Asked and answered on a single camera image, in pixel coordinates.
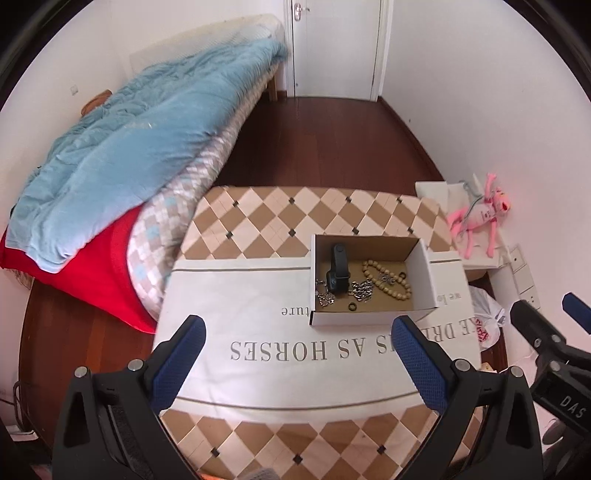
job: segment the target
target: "blue comforter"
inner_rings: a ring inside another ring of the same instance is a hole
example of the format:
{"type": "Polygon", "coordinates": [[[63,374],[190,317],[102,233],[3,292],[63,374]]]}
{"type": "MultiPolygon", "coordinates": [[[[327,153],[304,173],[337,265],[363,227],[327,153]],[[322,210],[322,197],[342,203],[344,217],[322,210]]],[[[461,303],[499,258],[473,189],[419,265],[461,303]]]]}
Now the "blue comforter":
{"type": "Polygon", "coordinates": [[[264,39],[145,69],[54,142],[14,208],[6,246],[60,271],[181,172],[285,55],[264,39]]]}

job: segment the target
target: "pink panther plush toy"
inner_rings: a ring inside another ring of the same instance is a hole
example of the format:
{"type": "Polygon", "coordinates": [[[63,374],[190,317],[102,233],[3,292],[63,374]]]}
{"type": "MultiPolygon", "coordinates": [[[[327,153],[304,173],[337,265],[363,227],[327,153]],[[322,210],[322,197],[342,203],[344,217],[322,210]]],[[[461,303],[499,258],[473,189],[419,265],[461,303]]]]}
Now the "pink panther plush toy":
{"type": "Polygon", "coordinates": [[[489,235],[489,244],[486,254],[492,258],[495,252],[495,236],[498,219],[505,216],[511,208],[511,203],[507,196],[497,188],[492,188],[492,183],[495,181],[496,175],[489,173],[486,176],[486,186],[484,197],[478,198],[469,207],[461,208],[447,216],[447,223],[452,232],[452,237],[457,237],[464,231],[467,232],[468,242],[465,258],[470,258],[472,255],[472,231],[475,228],[491,224],[491,232],[489,235]]]}

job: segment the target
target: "jewelry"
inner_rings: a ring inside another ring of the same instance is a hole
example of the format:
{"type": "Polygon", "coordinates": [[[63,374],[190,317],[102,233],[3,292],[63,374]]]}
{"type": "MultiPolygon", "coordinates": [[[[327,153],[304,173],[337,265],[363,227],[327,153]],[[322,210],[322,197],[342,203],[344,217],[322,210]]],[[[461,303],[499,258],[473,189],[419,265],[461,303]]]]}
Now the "jewelry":
{"type": "Polygon", "coordinates": [[[408,300],[413,292],[411,290],[410,284],[406,281],[406,273],[400,272],[398,275],[391,274],[390,270],[384,268],[375,260],[366,260],[363,262],[363,274],[367,277],[368,280],[382,290],[385,294],[390,295],[393,299],[396,300],[408,300]],[[369,267],[375,268],[378,271],[378,275],[374,277],[369,272],[369,267]],[[398,293],[393,289],[389,288],[390,285],[394,285],[395,283],[399,283],[405,289],[405,293],[398,293]]]}
{"type": "Polygon", "coordinates": [[[368,301],[374,293],[374,284],[371,280],[363,280],[362,282],[351,282],[349,295],[355,297],[357,301],[368,301]]]}
{"type": "Polygon", "coordinates": [[[321,307],[326,307],[330,304],[335,302],[335,296],[331,292],[328,291],[326,288],[326,280],[316,280],[316,297],[318,298],[318,302],[320,303],[321,307]],[[320,293],[318,291],[318,285],[322,285],[326,290],[324,293],[320,293]]]}

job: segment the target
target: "bolt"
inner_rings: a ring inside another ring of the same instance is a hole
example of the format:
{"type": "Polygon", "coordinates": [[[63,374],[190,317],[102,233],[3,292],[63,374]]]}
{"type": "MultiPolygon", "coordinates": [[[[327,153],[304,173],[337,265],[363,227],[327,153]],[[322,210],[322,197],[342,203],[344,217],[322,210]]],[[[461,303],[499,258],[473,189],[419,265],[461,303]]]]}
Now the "bolt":
{"type": "Polygon", "coordinates": [[[517,378],[523,377],[523,370],[519,368],[517,365],[513,365],[511,367],[511,375],[517,378]]]}
{"type": "Polygon", "coordinates": [[[129,368],[132,372],[137,372],[140,368],[144,366],[144,361],[136,358],[135,360],[130,361],[127,364],[127,368],[129,368]]]}
{"type": "Polygon", "coordinates": [[[468,361],[464,360],[463,358],[456,360],[455,366],[460,372],[467,372],[470,370],[470,363],[468,363],[468,361]]]}
{"type": "Polygon", "coordinates": [[[74,370],[74,376],[77,378],[82,378],[88,373],[88,369],[86,367],[78,367],[74,370]]]}

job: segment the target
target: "blue gripper pad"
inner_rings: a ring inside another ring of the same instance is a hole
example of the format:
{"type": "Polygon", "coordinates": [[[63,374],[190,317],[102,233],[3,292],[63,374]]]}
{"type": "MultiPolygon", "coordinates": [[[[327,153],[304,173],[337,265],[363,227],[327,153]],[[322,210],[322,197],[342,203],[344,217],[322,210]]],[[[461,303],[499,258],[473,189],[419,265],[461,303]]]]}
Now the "blue gripper pad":
{"type": "Polygon", "coordinates": [[[183,386],[183,382],[205,345],[205,339],[205,322],[201,317],[191,315],[169,340],[175,345],[152,380],[150,406],[154,413],[158,414],[173,404],[178,391],[183,386]],[[184,334],[180,338],[177,337],[177,334],[184,329],[186,330],[184,334]]]}
{"type": "Polygon", "coordinates": [[[420,335],[424,341],[427,339],[417,327],[414,326],[413,330],[405,325],[402,317],[396,318],[392,324],[392,345],[425,405],[442,414],[447,408],[447,382],[416,335],[420,335]]]}
{"type": "Polygon", "coordinates": [[[574,293],[567,293],[562,299],[562,309],[591,335],[591,309],[574,293]]]}

